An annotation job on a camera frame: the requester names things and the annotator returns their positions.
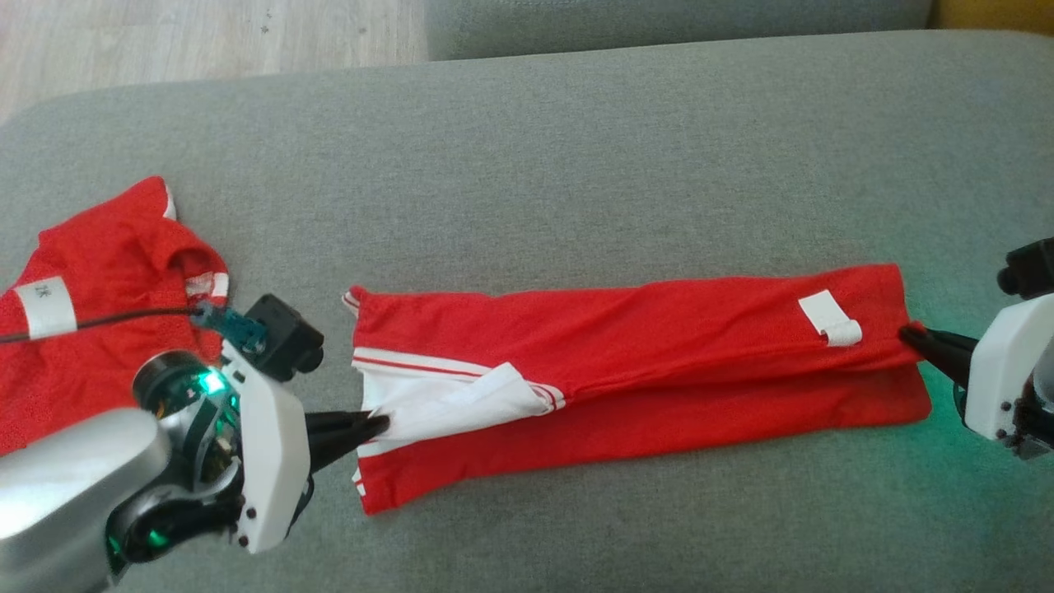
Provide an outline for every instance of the gray fabric surface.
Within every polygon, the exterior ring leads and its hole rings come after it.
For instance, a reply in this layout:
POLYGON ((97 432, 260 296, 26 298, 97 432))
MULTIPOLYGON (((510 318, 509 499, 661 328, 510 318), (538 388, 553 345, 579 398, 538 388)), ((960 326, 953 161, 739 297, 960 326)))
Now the gray fabric surface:
MULTIPOLYGON (((354 408, 339 296, 636 284, 897 261, 977 335, 1054 234, 1054 40, 905 32, 445 62, 58 99, 0 129, 0 280, 150 174, 329 337, 293 383, 354 408)), ((461 483, 364 517, 348 460, 287 545, 192 543, 126 592, 1038 591, 1052 460, 925 422, 461 483)))
POLYGON ((923 28, 932 0, 429 0, 433 60, 923 28))

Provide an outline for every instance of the wooden floor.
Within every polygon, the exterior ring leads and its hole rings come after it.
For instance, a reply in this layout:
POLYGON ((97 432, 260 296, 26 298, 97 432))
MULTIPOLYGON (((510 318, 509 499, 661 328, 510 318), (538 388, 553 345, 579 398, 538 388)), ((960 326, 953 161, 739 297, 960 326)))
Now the wooden floor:
POLYGON ((0 122, 123 84, 424 61, 427 0, 0 0, 0 122))

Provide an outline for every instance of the red garment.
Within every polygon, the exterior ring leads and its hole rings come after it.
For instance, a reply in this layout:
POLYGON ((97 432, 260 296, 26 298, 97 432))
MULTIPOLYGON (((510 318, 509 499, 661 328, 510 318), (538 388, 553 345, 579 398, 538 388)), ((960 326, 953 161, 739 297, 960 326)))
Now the red garment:
MULTIPOLYGON (((15 285, 0 296, 0 336, 27 331, 15 289, 52 276, 65 282, 78 322, 227 300, 227 265, 175 220, 160 177, 41 232, 39 241, 15 285)), ((219 344, 218 335, 182 317, 0 344, 0 455, 102 412, 135 407, 132 380, 155 355, 186 350, 212 360, 219 344)))
POLYGON ((364 446, 356 478, 368 514, 466 478, 913 422, 930 413, 919 359, 897 338, 909 319, 893 264, 499 298, 355 286, 346 303, 359 315, 353 364, 367 376, 364 409, 376 406, 378 390, 406 401, 407 378, 461 374, 471 384, 503 363, 540 401, 549 398, 522 409, 523 419, 490 428, 364 446), (799 300, 823 290, 859 324, 859 343, 828 347, 803 313, 799 300))

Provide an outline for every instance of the black cable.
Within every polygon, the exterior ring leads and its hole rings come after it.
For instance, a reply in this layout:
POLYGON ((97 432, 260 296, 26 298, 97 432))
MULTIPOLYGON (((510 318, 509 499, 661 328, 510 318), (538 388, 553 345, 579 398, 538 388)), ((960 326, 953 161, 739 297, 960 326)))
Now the black cable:
MULTIPOLYGON (((87 330, 90 328, 98 328, 100 325, 112 325, 115 323, 121 323, 124 321, 131 321, 134 319, 142 319, 150 317, 161 317, 161 316, 184 316, 191 317, 198 313, 196 308, 168 308, 159 310, 137 310, 134 312, 125 312, 123 314, 117 314, 113 316, 108 316, 104 318, 92 319, 87 321, 77 322, 77 330, 87 330)), ((0 344, 14 344, 16 342, 27 342, 30 341, 28 334, 11 334, 7 336, 0 336, 0 344)))

